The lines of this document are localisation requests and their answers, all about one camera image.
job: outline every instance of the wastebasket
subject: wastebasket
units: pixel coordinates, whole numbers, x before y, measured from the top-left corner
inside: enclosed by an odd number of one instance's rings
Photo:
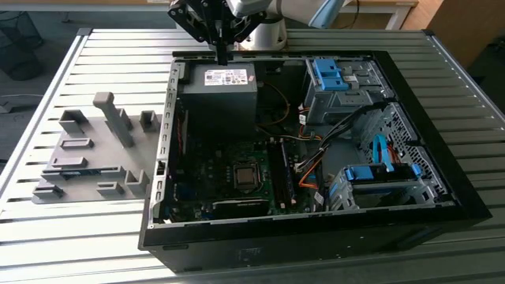
[[[23,81],[41,73],[41,64],[17,29],[0,26],[0,69],[11,80]]]
[[[43,43],[26,12],[0,11],[0,28],[17,30],[31,49]]]

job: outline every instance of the open computer tower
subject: open computer tower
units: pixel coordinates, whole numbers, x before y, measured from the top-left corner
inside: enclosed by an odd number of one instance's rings
[[[138,248],[174,272],[406,250],[490,218],[385,51],[174,53]]]

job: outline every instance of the slotted metal table surface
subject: slotted metal table surface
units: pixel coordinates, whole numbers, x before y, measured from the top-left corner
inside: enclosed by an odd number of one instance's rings
[[[206,50],[177,30],[93,30],[71,43],[0,178],[0,282],[505,282],[503,116],[438,40],[417,31],[290,30],[289,48],[390,52],[494,217],[402,253],[174,275],[135,248],[142,200],[30,201],[62,110],[101,115],[93,93],[110,91],[126,113],[161,113],[171,51]]]

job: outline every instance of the motherboard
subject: motherboard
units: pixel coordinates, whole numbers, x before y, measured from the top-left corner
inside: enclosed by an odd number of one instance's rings
[[[177,166],[170,203],[173,222],[302,213],[309,192],[294,187],[294,140],[194,143]]]

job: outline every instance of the white desk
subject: white desk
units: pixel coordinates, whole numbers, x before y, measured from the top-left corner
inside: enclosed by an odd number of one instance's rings
[[[1,11],[54,11],[54,12],[103,12],[103,11],[122,11],[122,12],[166,12],[166,5],[123,5],[123,4],[65,4],[65,3],[50,3],[59,1],[45,1],[49,3],[31,3],[30,1],[5,1],[0,0],[0,10]],[[405,1],[386,1],[381,4],[379,1],[369,2],[361,0],[359,13],[371,14],[391,14],[390,20],[386,25],[386,30],[398,30],[406,16],[409,14],[410,8],[417,4],[417,0],[409,2]],[[355,13],[355,6],[347,5],[342,7],[339,13]]]

